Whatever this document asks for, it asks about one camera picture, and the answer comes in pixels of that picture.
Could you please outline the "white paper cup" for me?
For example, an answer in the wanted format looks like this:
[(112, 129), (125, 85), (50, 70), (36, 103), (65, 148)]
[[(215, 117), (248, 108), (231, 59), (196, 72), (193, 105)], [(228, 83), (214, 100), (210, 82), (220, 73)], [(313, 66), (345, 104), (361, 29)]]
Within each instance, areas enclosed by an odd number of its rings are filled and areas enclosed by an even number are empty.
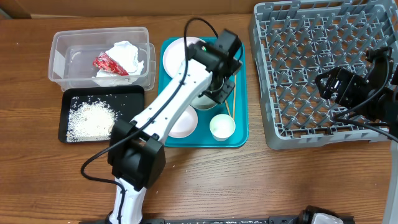
[(210, 121), (210, 132), (215, 140), (225, 141), (236, 130), (234, 119), (228, 114), (218, 114)]

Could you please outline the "small white plate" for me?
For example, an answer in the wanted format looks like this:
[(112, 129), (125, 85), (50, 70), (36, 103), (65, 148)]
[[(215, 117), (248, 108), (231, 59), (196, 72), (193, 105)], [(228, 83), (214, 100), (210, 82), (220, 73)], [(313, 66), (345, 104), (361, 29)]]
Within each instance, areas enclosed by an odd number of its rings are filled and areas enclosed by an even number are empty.
[(192, 106), (188, 106), (169, 132), (172, 138), (185, 138), (191, 135), (198, 124), (198, 115)]

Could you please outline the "white napkin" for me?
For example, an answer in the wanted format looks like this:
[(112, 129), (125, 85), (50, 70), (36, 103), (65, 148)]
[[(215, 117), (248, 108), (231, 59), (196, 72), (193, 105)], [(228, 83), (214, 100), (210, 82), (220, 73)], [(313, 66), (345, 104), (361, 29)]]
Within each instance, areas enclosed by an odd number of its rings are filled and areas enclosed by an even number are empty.
[(112, 48), (105, 51), (113, 60), (117, 61), (127, 72), (128, 76), (98, 70), (95, 83), (99, 86), (118, 86), (133, 84), (144, 69), (144, 61), (138, 60), (139, 49), (128, 41), (116, 42)]

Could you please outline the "rice pile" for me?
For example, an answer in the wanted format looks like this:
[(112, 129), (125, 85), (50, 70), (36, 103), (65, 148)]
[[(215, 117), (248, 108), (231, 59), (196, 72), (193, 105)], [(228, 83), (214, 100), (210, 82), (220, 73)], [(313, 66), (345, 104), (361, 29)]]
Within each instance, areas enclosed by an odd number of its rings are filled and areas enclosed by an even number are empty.
[(98, 96), (73, 96), (68, 112), (66, 142), (107, 141), (119, 112)]

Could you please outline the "grey metal bowl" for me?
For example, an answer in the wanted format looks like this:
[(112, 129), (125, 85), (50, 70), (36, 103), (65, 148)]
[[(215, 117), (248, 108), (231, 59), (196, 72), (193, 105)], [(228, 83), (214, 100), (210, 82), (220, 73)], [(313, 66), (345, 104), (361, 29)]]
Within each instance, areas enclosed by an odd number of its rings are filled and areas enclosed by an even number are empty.
[(190, 103), (190, 106), (197, 110), (210, 110), (216, 105), (218, 105), (218, 103), (206, 96), (204, 93), (200, 93)]

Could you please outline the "large white plate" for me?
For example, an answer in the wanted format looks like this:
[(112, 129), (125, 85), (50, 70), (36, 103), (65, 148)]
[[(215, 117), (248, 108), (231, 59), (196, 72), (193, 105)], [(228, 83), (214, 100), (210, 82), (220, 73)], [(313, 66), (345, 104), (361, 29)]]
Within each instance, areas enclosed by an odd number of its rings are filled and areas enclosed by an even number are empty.
[[(198, 37), (187, 37), (187, 45), (195, 44), (197, 42), (205, 42)], [(165, 50), (163, 55), (163, 66), (166, 73), (171, 79), (178, 74), (181, 65), (185, 62), (185, 50), (183, 37), (174, 40)], [(200, 65), (198, 62), (193, 64), (189, 62), (188, 66), (189, 72), (206, 74), (204, 66)]]

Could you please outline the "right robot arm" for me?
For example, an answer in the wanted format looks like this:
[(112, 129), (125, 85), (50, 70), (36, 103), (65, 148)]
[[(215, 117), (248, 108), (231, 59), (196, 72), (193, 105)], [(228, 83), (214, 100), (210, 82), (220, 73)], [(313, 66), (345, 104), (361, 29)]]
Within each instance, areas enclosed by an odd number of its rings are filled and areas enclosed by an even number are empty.
[(391, 47), (366, 50), (371, 69), (365, 76), (341, 67), (317, 75), (315, 84), (326, 100), (346, 108), (332, 117), (335, 123), (373, 130), (391, 140), (392, 169), (383, 223), (397, 223), (397, 69)]

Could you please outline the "red snack wrapper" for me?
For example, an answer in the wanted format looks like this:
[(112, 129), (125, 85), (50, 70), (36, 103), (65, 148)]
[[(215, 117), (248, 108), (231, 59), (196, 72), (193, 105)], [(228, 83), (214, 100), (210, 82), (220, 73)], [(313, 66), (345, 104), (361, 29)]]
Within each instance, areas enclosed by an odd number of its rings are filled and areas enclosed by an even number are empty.
[(128, 72), (105, 52), (101, 52), (93, 61), (93, 65), (105, 72), (128, 76)]

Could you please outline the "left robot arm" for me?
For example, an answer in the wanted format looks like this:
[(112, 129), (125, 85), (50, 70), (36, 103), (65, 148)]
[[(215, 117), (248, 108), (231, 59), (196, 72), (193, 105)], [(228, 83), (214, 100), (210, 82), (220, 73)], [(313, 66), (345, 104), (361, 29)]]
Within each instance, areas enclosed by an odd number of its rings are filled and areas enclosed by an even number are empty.
[(173, 125), (199, 96), (222, 104), (235, 84), (229, 79), (242, 61), (238, 35), (224, 30), (214, 42), (184, 44), (177, 74), (158, 97), (130, 122), (117, 121), (111, 133), (108, 164), (117, 185), (107, 223), (140, 223), (145, 192), (165, 166), (164, 144)]

